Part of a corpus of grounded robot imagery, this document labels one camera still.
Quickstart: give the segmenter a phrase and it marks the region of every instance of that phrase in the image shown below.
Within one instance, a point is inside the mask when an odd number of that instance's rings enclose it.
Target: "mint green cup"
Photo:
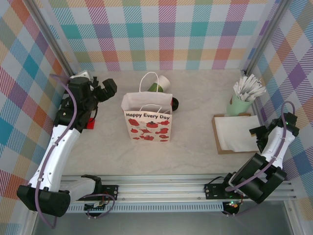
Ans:
[[[238,116],[238,114],[245,113],[252,103],[253,101],[242,101],[234,94],[227,105],[227,114],[230,116]]]

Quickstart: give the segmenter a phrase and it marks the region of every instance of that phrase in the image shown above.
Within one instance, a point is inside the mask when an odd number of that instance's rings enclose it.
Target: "paper gift bag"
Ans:
[[[142,92],[127,93],[122,100],[122,109],[128,131],[133,140],[167,142],[172,126],[172,94]]]

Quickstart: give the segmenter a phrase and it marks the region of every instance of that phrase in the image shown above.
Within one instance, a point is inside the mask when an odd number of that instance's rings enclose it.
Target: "purple cable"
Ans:
[[[281,111],[281,116],[282,116],[282,121],[283,121],[283,125],[284,125],[284,129],[283,129],[283,137],[282,137],[282,140],[280,141],[280,144],[278,146],[278,149],[276,151],[276,153],[274,154],[274,157],[270,160],[270,162],[262,169],[260,170],[258,173],[256,173],[255,175],[251,176],[249,179],[243,181],[242,183],[234,186],[234,187],[231,187],[231,186],[228,186],[227,188],[225,188],[225,191],[227,192],[231,192],[233,190],[236,190],[242,186],[244,186],[245,184],[251,182],[252,180],[254,180],[255,178],[259,177],[262,173],[264,173],[267,169],[270,168],[270,166],[274,163],[274,161],[276,160],[277,156],[279,155],[280,153],[280,150],[282,149],[283,145],[284,145],[284,142],[285,142],[285,138],[286,138],[286,132],[287,132],[287,125],[286,125],[286,120],[285,120],[285,116],[284,116],[284,107],[285,107],[285,104],[291,104],[292,106],[292,113],[295,114],[295,107],[294,107],[294,104],[290,101],[285,101],[283,104],[282,104],[282,107],[280,109]]]
[[[105,197],[109,197],[110,199],[113,200],[113,205],[111,206],[111,208],[107,211],[107,212],[104,212],[102,213],[101,215],[97,216],[96,218],[95,217],[92,217],[90,214],[89,214],[89,211],[90,210],[87,210],[87,215],[89,216],[89,218],[93,218],[93,219],[99,219],[103,216],[106,216],[108,213],[110,213],[110,211],[113,210],[113,207],[115,205],[115,198],[109,194],[103,194],[103,193],[100,193],[100,194],[91,194],[91,195],[86,195],[85,197],[83,198],[86,198],[86,197],[98,197],[98,196],[105,196]]]
[[[44,170],[45,170],[45,165],[47,164],[48,160],[49,160],[49,157],[53,151],[53,149],[55,148],[55,146],[58,145],[58,143],[61,141],[61,139],[65,136],[65,134],[67,133],[67,131],[70,129],[70,127],[72,126],[72,124],[74,123],[75,121],[75,118],[76,118],[76,114],[77,114],[77,104],[76,104],[76,100],[75,100],[75,97],[73,95],[73,93],[69,90],[69,88],[67,87],[67,85],[65,85],[63,82],[60,81],[59,77],[60,76],[57,76],[57,75],[54,75],[54,74],[50,74],[50,76],[52,78],[54,78],[58,83],[60,83],[64,89],[68,92],[69,96],[72,98],[72,101],[73,101],[73,105],[74,105],[74,114],[73,114],[73,117],[72,117],[72,120],[70,121],[69,125],[67,126],[67,128],[65,129],[65,131],[60,135],[60,137],[55,141],[54,145],[52,145],[52,147],[49,149],[48,153],[47,153],[47,156],[44,160],[44,163],[43,163],[43,166],[41,167],[41,170],[40,170],[40,173],[39,173],[39,176],[38,176],[38,179],[41,179],[43,177],[43,174],[44,174]],[[47,219],[44,217],[41,209],[40,209],[40,206],[39,206],[39,187],[40,187],[40,183],[41,181],[37,181],[37,185],[36,185],[36,190],[35,190],[35,205],[36,205],[36,210],[38,212],[38,215],[39,217],[43,220],[43,222],[49,226],[51,229],[54,229],[56,224],[57,224],[57,217],[54,217],[54,222],[53,222],[53,225],[51,225]]]

